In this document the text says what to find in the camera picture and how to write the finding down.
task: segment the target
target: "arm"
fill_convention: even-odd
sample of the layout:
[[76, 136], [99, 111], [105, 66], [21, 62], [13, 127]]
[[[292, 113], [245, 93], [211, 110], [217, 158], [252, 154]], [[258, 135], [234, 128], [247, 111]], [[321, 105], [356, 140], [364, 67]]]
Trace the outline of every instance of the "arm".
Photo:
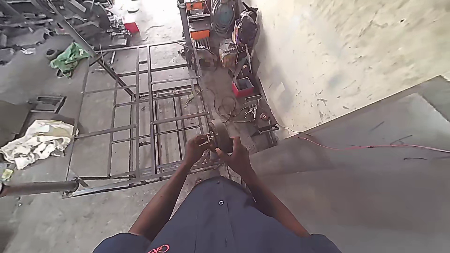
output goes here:
[[159, 231], [169, 221], [192, 165], [201, 158], [203, 152], [208, 148], [208, 145], [200, 146], [205, 141], [207, 141], [206, 135], [198, 135], [188, 141], [186, 154], [180, 168], [142, 210], [128, 231], [129, 233], [143, 235], [150, 241], [155, 239]]
[[263, 214], [278, 220], [300, 237], [310, 235], [291, 211], [259, 180], [250, 165], [248, 150], [242, 145], [239, 137], [233, 137], [233, 153], [231, 155], [225, 154], [218, 148], [216, 152], [232, 170], [241, 176], [252, 192], [258, 209]]

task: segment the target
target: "dark blue shirt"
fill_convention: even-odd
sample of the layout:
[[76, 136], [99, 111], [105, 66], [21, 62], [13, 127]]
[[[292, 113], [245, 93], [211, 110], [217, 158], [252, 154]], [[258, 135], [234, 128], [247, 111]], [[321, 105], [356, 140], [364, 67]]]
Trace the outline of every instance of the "dark blue shirt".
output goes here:
[[340, 253], [324, 235], [301, 238], [261, 213], [252, 196], [224, 177], [192, 189], [172, 219], [150, 242], [120, 233], [103, 240], [94, 253]]

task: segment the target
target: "rubber tire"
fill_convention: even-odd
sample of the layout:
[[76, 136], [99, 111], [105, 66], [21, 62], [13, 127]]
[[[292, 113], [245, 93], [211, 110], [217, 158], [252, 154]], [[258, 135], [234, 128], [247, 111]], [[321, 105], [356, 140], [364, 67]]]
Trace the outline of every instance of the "rubber tire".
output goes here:
[[233, 152], [233, 140], [228, 134], [225, 124], [220, 119], [213, 119], [208, 124], [210, 135], [214, 138], [214, 148], [225, 153]]
[[56, 59], [56, 57], [58, 57], [58, 55], [59, 55], [60, 53], [62, 53], [62, 51], [59, 50], [59, 49], [56, 49], [56, 50], [49, 49], [49, 50], [47, 50], [47, 52], [45, 53], [45, 57], [47, 58], [47, 60], [53, 61], [54, 59]]

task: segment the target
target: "hand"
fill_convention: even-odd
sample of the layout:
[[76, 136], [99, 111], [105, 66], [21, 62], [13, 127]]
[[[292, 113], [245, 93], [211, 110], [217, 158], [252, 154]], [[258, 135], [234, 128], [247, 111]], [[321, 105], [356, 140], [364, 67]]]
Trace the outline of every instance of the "hand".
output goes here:
[[220, 148], [216, 148], [219, 157], [236, 173], [238, 173], [244, 181], [251, 180], [256, 174], [250, 165], [250, 156], [248, 150], [241, 143], [240, 137], [232, 137], [233, 153], [227, 155]]
[[209, 145], [205, 144], [200, 146], [200, 144], [205, 143], [208, 140], [206, 135], [197, 135], [196, 137], [190, 139], [186, 143], [186, 153], [184, 154], [183, 161], [192, 166], [202, 157], [205, 150], [209, 148]]

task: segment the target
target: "red cable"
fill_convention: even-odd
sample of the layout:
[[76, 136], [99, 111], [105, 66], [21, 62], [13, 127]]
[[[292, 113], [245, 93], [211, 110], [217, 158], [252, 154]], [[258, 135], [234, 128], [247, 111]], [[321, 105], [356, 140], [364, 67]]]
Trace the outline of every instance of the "red cable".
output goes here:
[[434, 151], [440, 151], [440, 152], [445, 152], [445, 153], [450, 153], [450, 150], [444, 150], [444, 149], [436, 149], [436, 148], [430, 148], [430, 147], [425, 147], [425, 146], [419, 146], [419, 145], [410, 145], [410, 144], [397, 144], [397, 145], [372, 145], [372, 146], [361, 146], [361, 147], [350, 147], [350, 148], [344, 148], [344, 149], [336, 149], [336, 148], [330, 148], [327, 146], [323, 146], [320, 145], [318, 143], [315, 143], [313, 141], [311, 141], [310, 139], [304, 138], [304, 137], [298, 137], [300, 139], [304, 139], [307, 141], [310, 141], [318, 146], [321, 146], [323, 148], [326, 149], [332, 149], [332, 150], [351, 150], [351, 149], [368, 149], [368, 148], [385, 148], [385, 147], [415, 147], [415, 148], [422, 148], [422, 149], [429, 149], [429, 150], [434, 150]]

